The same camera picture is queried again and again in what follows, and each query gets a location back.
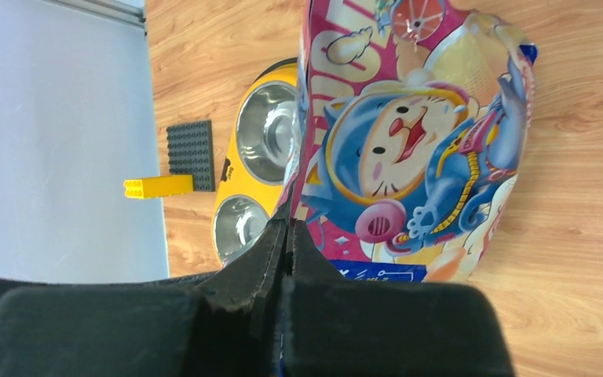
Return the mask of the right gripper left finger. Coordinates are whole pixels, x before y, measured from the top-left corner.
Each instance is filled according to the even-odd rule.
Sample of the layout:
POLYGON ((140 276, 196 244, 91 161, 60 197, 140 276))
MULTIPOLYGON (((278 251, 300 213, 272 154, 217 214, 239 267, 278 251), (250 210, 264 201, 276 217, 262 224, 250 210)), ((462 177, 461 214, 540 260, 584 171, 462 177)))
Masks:
POLYGON ((0 376, 266 376, 287 224, 220 271, 131 284, 0 279, 0 376))

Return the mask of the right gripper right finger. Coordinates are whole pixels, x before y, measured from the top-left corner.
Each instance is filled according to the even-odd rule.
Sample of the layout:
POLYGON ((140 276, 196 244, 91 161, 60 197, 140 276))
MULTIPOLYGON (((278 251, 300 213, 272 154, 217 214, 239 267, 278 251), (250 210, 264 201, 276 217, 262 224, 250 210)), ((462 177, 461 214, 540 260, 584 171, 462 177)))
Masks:
POLYGON ((495 310, 475 287, 348 279, 297 220, 286 256, 283 375, 514 375, 495 310))

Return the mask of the colourful pet food bag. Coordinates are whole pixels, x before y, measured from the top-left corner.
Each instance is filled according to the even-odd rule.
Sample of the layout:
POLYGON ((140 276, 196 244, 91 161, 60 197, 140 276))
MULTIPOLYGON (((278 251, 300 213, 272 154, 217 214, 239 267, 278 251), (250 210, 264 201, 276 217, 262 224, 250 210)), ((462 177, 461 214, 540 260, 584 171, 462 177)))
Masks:
POLYGON ((309 1, 291 214, 354 280, 466 279, 517 181, 536 45, 449 1, 309 1))

